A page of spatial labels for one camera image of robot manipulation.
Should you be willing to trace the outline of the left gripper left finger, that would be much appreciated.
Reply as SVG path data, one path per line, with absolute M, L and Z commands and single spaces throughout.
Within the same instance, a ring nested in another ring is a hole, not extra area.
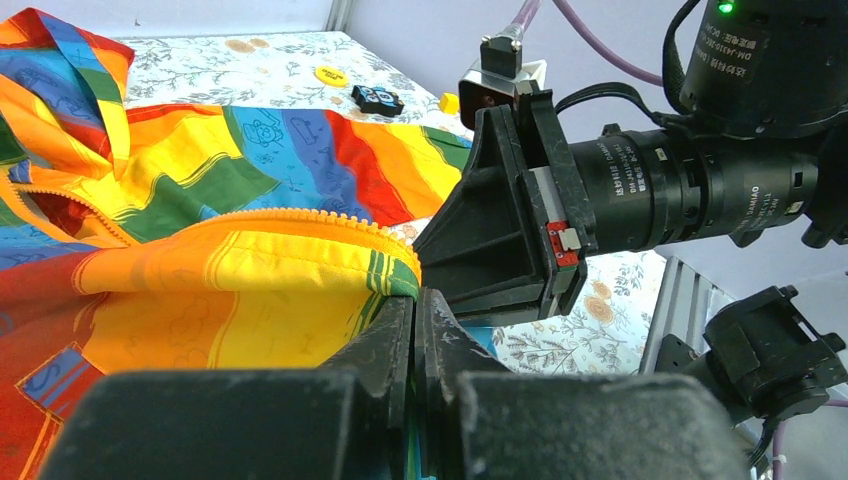
M 405 479 L 414 303 L 313 369 L 136 371 L 86 394 L 44 479 Z

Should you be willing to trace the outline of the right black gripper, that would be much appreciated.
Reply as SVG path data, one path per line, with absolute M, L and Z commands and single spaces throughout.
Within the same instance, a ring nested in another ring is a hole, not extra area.
M 413 243 L 423 286 L 468 326 L 570 314 L 598 253 L 596 215 L 552 92 L 519 93 L 514 113 L 515 123 L 505 106 L 477 112 L 461 178 Z

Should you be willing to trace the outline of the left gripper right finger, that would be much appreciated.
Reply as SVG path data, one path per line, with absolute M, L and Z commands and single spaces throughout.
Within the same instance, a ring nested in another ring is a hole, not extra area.
M 444 296 L 416 302 L 419 466 L 426 479 L 746 479 L 728 414 L 681 374 L 507 369 Z

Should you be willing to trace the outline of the rainbow striped hooded jacket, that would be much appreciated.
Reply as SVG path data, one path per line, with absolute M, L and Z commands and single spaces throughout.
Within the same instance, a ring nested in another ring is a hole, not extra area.
M 1 25 L 1 475 L 34 479 L 99 379 L 314 367 L 421 267 L 470 142 L 330 110 L 129 108 L 133 51 Z

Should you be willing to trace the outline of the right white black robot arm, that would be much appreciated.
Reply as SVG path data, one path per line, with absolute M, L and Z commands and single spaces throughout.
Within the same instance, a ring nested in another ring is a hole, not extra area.
M 675 366 L 636 376 L 517 375 L 469 335 L 572 309 L 590 257 L 726 236 L 746 247 L 810 220 L 811 248 L 847 241 L 847 5 L 710 1 L 687 66 L 663 45 L 671 113 L 651 131 L 607 125 L 570 143 L 533 81 L 477 111 L 462 178 L 414 248 L 419 462 L 436 479 L 746 479 L 780 426 L 847 379 L 845 343 L 820 334 L 791 286 L 722 308 L 695 353 L 674 335 L 648 349 Z

